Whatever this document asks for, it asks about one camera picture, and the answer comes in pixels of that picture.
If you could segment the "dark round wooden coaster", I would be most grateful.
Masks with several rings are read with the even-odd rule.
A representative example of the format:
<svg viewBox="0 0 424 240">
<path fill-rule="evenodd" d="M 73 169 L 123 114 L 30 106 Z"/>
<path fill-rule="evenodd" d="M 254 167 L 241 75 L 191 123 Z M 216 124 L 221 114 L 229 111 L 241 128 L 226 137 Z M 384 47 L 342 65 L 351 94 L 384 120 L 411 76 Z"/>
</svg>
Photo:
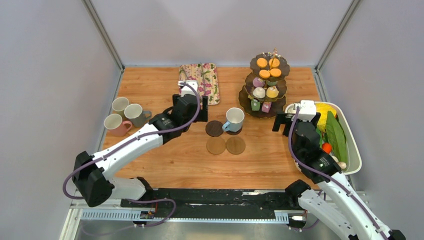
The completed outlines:
<svg viewBox="0 0 424 240">
<path fill-rule="evenodd" d="M 212 120 L 206 124 L 205 132 L 211 137 L 219 137 L 224 133 L 222 127 L 222 122 L 218 120 Z"/>
</svg>

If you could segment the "yellow cupcake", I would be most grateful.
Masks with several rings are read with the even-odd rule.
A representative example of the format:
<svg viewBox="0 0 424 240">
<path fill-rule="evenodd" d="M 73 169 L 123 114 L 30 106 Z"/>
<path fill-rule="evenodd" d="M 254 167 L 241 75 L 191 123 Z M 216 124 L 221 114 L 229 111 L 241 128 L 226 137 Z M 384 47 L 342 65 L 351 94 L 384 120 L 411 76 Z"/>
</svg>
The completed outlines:
<svg viewBox="0 0 424 240">
<path fill-rule="evenodd" d="M 278 95 L 279 95 L 279 90 L 278 90 L 278 88 L 275 85 L 274 86 L 269 86 L 266 89 L 266 96 L 268 98 L 271 98 L 271 99 L 277 98 Z"/>
</svg>

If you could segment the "three-tier dark cake stand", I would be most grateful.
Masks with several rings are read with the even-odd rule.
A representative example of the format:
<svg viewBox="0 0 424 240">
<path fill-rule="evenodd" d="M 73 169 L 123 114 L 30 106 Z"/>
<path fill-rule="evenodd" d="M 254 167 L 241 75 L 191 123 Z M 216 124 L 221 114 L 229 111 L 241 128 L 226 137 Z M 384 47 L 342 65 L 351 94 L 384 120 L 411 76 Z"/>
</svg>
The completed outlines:
<svg viewBox="0 0 424 240">
<path fill-rule="evenodd" d="M 260 68 L 257 66 L 257 59 L 258 58 L 265 58 L 268 61 L 268 65 L 265 68 Z M 269 66 L 269 60 L 272 58 L 278 58 L 280 61 L 280 65 L 278 69 L 281 70 L 282 74 L 280 77 L 272 77 L 270 76 L 267 79 L 263 79 L 259 76 L 260 70 L 269 70 L 272 69 Z M 286 105 L 286 93 L 287 93 L 287 82 L 286 77 L 290 73 L 290 65 L 288 64 L 287 60 L 282 57 L 276 48 L 273 49 L 271 52 L 262 52 L 256 56 L 254 56 L 249 63 L 249 67 L 251 72 L 246 76 L 244 80 L 244 85 L 242 86 L 241 90 L 238 93 L 238 101 L 241 108 L 244 110 L 245 114 L 252 116 L 254 118 L 258 119 L 270 119 L 276 116 L 276 114 L 280 111 L 282 111 Z M 252 94 L 255 87 L 252 84 L 252 81 L 255 77 L 258 77 L 265 81 L 265 85 L 263 88 L 267 91 L 268 87 L 266 81 L 272 81 L 276 82 L 275 85 L 277 89 L 279 90 L 278 97 L 276 98 L 268 98 L 265 96 L 264 98 L 255 98 Z M 260 102 L 260 107 L 262 108 L 263 102 L 272 102 L 271 108 L 269 113 L 265 113 L 261 111 L 261 108 L 259 111 L 252 111 L 251 109 L 251 100 L 256 99 Z"/>
</svg>

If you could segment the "green cake with panda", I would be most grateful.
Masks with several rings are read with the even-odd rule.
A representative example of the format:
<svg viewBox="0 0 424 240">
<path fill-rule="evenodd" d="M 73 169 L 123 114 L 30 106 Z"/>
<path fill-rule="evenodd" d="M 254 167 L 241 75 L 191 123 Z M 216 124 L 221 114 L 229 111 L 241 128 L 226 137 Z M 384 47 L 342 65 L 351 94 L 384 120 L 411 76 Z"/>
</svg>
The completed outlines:
<svg viewBox="0 0 424 240">
<path fill-rule="evenodd" d="M 257 99 L 252 99 L 250 102 L 251 110 L 257 112 L 261 109 L 261 102 Z"/>
</svg>

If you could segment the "light blue handled mug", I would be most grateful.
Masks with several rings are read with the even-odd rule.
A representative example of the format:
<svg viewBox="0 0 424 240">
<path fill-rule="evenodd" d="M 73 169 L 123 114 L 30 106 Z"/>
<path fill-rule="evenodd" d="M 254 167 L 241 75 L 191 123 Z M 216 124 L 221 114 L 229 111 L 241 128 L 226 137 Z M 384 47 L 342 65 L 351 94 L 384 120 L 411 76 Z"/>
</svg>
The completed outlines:
<svg viewBox="0 0 424 240">
<path fill-rule="evenodd" d="M 227 110 L 225 114 L 226 121 L 222 125 L 224 132 L 236 133 L 243 127 L 243 121 L 245 119 L 245 113 L 238 107 L 232 107 Z"/>
</svg>

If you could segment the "light wooden coaster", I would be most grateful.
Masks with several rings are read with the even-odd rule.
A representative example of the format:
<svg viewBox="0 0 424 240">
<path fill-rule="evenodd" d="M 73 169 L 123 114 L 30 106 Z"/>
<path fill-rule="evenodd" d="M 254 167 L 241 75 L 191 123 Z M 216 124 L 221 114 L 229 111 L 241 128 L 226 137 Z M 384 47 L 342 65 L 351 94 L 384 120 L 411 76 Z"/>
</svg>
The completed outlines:
<svg viewBox="0 0 424 240">
<path fill-rule="evenodd" d="M 219 155 L 226 150 L 226 141 L 222 137 L 211 137 L 206 143 L 206 149 L 213 155 Z"/>
<path fill-rule="evenodd" d="M 226 141 L 225 146 L 226 146 L 227 151 L 229 153 L 233 154 L 233 155 L 239 155 L 239 154 L 243 153 L 246 149 L 245 141 L 238 136 L 230 137 Z"/>
</svg>

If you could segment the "white round cake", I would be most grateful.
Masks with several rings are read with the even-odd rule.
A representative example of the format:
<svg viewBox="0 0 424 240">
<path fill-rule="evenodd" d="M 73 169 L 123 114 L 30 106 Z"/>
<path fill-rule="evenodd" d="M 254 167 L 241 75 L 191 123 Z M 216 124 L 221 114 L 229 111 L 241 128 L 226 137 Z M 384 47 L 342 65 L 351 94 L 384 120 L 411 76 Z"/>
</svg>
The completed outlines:
<svg viewBox="0 0 424 240">
<path fill-rule="evenodd" d="M 263 99 L 266 96 L 266 90 L 263 87 L 256 87 L 252 95 L 257 99 Z"/>
</svg>

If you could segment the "green round cake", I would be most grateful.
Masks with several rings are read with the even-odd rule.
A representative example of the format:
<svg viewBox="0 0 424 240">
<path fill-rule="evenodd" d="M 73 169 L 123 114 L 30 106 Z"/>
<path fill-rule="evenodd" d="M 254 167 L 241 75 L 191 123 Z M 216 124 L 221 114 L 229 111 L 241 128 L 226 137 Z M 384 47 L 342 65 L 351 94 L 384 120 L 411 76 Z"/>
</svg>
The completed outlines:
<svg viewBox="0 0 424 240">
<path fill-rule="evenodd" d="M 266 81 L 267 86 L 275 86 L 278 83 L 278 81 Z"/>
</svg>

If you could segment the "floral rectangular tray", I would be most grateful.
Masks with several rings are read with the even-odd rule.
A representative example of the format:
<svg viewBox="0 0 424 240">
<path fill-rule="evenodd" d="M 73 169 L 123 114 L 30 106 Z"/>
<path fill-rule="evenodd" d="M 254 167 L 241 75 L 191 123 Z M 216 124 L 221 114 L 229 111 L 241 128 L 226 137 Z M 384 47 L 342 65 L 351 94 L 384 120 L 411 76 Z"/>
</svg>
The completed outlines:
<svg viewBox="0 0 424 240">
<path fill-rule="evenodd" d="M 217 74 L 217 66 L 215 63 L 201 63 L 203 67 L 203 77 L 205 79 L 205 88 L 208 97 L 208 105 L 213 106 L 220 103 L 220 90 Z M 182 81 L 180 76 L 180 66 L 178 68 L 179 80 Z"/>
</svg>

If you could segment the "purple cake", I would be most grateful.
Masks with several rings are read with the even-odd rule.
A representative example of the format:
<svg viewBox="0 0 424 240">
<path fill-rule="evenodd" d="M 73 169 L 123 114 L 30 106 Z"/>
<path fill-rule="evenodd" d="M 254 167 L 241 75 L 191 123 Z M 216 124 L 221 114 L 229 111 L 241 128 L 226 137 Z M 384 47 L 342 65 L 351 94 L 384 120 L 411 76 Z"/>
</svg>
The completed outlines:
<svg viewBox="0 0 424 240">
<path fill-rule="evenodd" d="M 255 77 L 252 81 L 252 84 L 255 88 L 258 88 L 258 87 L 262 88 L 265 85 L 265 83 L 266 82 L 259 77 Z"/>
</svg>

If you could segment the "round biscuit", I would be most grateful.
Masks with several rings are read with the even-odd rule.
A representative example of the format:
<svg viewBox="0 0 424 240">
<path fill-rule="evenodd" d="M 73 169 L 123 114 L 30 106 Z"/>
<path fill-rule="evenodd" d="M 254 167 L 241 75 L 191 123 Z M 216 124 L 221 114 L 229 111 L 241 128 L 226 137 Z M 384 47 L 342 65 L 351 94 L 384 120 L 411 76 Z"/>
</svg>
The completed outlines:
<svg viewBox="0 0 424 240">
<path fill-rule="evenodd" d="M 280 66 L 280 60 L 278 58 L 271 58 L 268 64 L 271 69 L 278 68 Z"/>
<path fill-rule="evenodd" d="M 279 68 L 272 68 L 269 70 L 270 76 L 278 78 L 282 75 L 282 71 Z"/>
<path fill-rule="evenodd" d="M 268 61 L 265 58 L 260 57 L 256 60 L 256 64 L 259 68 L 266 68 L 268 65 Z"/>
<path fill-rule="evenodd" d="M 269 70 L 261 69 L 259 71 L 259 77 L 262 79 L 268 79 L 271 76 L 271 73 Z"/>
</svg>

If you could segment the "grey handled mug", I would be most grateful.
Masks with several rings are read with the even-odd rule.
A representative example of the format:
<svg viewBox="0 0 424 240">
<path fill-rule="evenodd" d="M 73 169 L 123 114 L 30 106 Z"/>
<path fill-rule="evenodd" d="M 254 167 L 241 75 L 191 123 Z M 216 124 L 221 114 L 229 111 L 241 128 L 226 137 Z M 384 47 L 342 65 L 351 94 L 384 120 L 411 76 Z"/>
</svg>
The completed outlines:
<svg viewBox="0 0 424 240">
<path fill-rule="evenodd" d="M 124 116 L 134 127 L 141 128 L 152 118 L 152 112 L 144 110 L 138 103 L 132 103 L 125 108 Z"/>
</svg>

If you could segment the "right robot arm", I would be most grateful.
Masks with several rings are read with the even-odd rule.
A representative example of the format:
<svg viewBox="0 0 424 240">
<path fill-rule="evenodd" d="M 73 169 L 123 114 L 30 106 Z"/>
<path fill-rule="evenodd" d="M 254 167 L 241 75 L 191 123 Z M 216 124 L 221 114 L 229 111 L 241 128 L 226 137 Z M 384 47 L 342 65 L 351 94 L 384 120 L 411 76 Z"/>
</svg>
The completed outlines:
<svg viewBox="0 0 424 240">
<path fill-rule="evenodd" d="M 384 224 L 364 203 L 349 183 L 333 157 L 320 148 L 316 132 L 319 113 L 311 121 L 301 121 L 298 113 L 277 113 L 272 131 L 284 125 L 289 152 L 300 171 L 334 202 L 320 198 L 302 180 L 289 185 L 285 191 L 286 205 L 302 208 L 313 214 L 342 240 L 404 240 L 398 229 Z"/>
</svg>

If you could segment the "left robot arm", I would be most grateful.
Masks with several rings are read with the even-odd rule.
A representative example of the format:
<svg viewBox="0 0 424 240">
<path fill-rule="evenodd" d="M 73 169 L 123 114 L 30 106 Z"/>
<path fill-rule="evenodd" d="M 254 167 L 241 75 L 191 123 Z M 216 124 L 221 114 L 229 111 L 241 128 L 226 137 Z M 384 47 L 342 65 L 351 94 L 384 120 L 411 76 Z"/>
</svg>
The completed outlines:
<svg viewBox="0 0 424 240">
<path fill-rule="evenodd" d="M 138 131 L 96 153 L 79 153 L 71 180 L 89 207 L 109 199 L 131 199 L 140 207 L 153 201 L 149 185 L 141 178 L 119 178 L 115 174 L 136 158 L 180 137 L 193 122 L 208 121 L 208 98 L 186 94 L 172 96 L 173 106 L 152 117 Z"/>
</svg>

